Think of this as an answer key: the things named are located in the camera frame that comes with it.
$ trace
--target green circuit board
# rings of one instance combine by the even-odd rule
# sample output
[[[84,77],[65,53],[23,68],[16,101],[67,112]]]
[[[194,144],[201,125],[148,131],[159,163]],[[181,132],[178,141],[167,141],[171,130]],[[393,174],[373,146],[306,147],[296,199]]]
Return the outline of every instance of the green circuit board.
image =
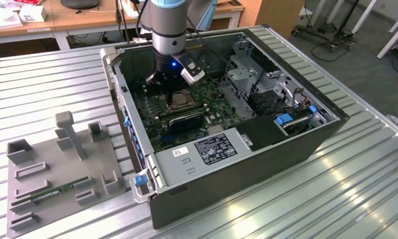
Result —
[[[180,89],[173,94],[173,104],[168,104],[167,96],[147,86],[143,86],[143,92],[136,91],[133,98],[156,152],[208,136],[214,131],[213,126],[225,130],[240,122],[216,80],[208,79]],[[204,115],[202,125],[180,134],[169,134],[171,121],[196,114]]]

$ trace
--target black panel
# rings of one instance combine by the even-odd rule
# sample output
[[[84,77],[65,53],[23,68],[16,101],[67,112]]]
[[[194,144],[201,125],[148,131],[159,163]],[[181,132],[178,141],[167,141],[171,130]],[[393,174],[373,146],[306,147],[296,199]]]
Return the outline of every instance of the black panel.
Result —
[[[274,123],[274,117],[261,116],[249,119],[236,126],[240,134],[245,134],[252,141],[250,150],[256,151],[278,142],[289,137],[284,134],[280,127]]]

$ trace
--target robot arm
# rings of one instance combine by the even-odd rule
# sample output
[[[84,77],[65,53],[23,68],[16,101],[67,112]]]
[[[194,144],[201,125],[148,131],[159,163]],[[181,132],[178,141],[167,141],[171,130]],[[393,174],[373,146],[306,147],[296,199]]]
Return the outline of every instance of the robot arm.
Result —
[[[186,47],[186,28],[197,27],[208,30],[213,18],[217,0],[145,0],[141,27],[152,32],[152,42],[156,54],[156,70],[148,80],[164,74],[181,75],[189,85],[204,76],[204,70],[197,66]],[[177,71],[174,60],[181,64]]]

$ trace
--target wooden desk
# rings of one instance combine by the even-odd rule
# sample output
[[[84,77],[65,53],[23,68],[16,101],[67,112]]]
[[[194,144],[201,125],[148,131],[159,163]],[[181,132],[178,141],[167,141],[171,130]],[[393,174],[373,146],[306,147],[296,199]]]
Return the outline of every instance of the wooden desk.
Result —
[[[43,6],[47,12],[45,22],[23,22],[24,26],[21,27],[0,30],[0,43],[53,37],[55,23],[51,1],[47,0]]]
[[[23,27],[0,31],[0,43],[53,37],[60,50],[69,50],[68,36],[119,29],[115,0],[101,0],[99,9],[87,9],[79,14],[77,10],[64,7],[60,0],[45,0],[44,6],[48,13],[47,22],[24,23]],[[213,18],[229,18],[228,28],[234,28],[238,26],[244,9],[242,6],[233,6],[228,2],[218,4]],[[125,22],[128,29],[136,28],[137,18],[125,15]],[[31,32],[39,28],[44,28],[41,33]]]
[[[76,10],[65,8],[60,4],[60,0],[49,0],[52,2],[55,28],[53,33],[59,47],[61,50],[71,49],[67,37],[77,34],[92,32],[113,31],[119,29],[119,24],[115,17],[115,0],[101,0],[97,8],[83,10],[76,14]],[[240,15],[244,11],[242,6],[233,6],[225,2],[218,4],[213,18],[229,18],[228,28],[238,26]],[[127,28],[136,28],[137,18],[131,18],[125,15]]]

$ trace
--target aluminum extrusion table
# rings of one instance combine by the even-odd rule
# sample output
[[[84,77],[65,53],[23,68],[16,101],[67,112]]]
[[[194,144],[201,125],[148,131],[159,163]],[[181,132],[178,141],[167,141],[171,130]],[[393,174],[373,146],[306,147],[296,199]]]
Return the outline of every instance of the aluminum extrusion table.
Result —
[[[305,162],[160,230],[128,191],[20,238],[398,238],[398,128],[273,30],[250,30],[352,116],[340,133]],[[108,126],[125,180],[133,173],[99,50],[0,59],[0,238],[5,143],[53,138],[56,112],[73,112],[77,131]]]

